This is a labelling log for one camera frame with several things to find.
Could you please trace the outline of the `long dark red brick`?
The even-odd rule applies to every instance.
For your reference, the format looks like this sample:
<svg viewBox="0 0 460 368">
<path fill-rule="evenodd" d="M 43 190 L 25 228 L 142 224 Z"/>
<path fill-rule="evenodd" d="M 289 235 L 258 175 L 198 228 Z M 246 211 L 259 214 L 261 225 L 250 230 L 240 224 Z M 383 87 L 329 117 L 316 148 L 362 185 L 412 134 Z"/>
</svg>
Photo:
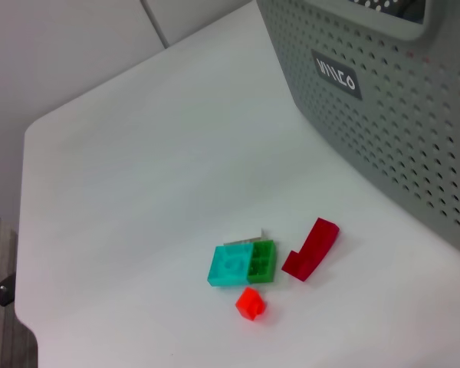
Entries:
<svg viewBox="0 0 460 368">
<path fill-rule="evenodd" d="M 281 270 L 305 282 L 326 257 L 339 235 L 340 228 L 318 218 L 299 252 L 291 251 Z"/>
</svg>

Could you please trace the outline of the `tiny red brick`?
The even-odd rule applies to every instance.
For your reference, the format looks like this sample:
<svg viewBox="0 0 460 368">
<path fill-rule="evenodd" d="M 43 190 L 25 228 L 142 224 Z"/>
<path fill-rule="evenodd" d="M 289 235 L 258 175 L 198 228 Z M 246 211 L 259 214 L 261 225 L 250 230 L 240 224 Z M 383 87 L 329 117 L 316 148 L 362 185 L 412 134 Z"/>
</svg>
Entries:
<svg viewBox="0 0 460 368">
<path fill-rule="evenodd" d="M 235 303 L 235 306 L 244 318 L 255 320 L 256 317 L 265 312 L 267 304 L 257 290 L 246 287 Z"/>
</svg>

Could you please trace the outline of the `grey perforated storage bin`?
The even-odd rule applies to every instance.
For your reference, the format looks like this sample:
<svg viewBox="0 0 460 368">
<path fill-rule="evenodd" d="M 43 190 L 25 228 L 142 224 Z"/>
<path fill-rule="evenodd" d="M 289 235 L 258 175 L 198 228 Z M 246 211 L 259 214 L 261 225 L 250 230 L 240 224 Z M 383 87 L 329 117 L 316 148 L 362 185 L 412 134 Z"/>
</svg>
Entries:
<svg viewBox="0 0 460 368">
<path fill-rule="evenodd" d="M 460 0 L 257 0 L 295 104 L 460 251 Z"/>
</svg>

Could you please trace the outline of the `narrow white brick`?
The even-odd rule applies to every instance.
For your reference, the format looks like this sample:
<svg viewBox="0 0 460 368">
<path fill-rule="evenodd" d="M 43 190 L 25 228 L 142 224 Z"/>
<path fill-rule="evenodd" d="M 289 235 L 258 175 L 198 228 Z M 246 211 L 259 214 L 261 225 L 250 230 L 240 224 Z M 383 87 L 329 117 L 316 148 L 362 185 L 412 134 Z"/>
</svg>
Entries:
<svg viewBox="0 0 460 368">
<path fill-rule="evenodd" d="M 255 242 L 262 239 L 265 236 L 263 228 L 258 227 L 247 227 L 247 228 L 236 228 L 227 231 L 222 236 L 223 245 L 233 245 L 248 242 Z"/>
</svg>

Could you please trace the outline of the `teal plate brick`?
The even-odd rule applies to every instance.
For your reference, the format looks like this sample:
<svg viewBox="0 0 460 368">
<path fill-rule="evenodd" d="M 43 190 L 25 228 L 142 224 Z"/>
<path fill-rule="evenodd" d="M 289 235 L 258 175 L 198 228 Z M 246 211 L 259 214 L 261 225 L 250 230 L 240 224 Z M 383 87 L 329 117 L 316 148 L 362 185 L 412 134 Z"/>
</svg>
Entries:
<svg viewBox="0 0 460 368">
<path fill-rule="evenodd" d="M 233 287 L 250 284 L 248 269 L 254 245 L 243 243 L 215 248 L 207 281 L 213 287 Z"/>
</svg>

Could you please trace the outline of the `green brick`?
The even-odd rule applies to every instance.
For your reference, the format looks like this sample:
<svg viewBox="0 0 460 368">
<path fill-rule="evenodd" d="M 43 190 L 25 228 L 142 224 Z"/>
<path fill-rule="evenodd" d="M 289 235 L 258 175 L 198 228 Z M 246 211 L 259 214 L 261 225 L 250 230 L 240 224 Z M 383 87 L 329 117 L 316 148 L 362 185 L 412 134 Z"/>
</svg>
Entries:
<svg viewBox="0 0 460 368">
<path fill-rule="evenodd" d="M 250 284 L 273 282 L 276 262 L 277 251 L 273 240 L 254 242 L 248 269 L 248 282 Z"/>
</svg>

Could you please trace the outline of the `grey table leg foot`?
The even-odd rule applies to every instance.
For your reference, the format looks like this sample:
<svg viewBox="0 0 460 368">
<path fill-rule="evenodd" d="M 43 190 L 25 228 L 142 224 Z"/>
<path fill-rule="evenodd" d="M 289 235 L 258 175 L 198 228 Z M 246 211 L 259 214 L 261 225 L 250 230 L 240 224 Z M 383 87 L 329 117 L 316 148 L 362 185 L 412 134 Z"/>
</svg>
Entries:
<svg viewBox="0 0 460 368">
<path fill-rule="evenodd" d="M 0 306 L 6 307 L 15 301 L 16 273 L 0 281 Z"/>
</svg>

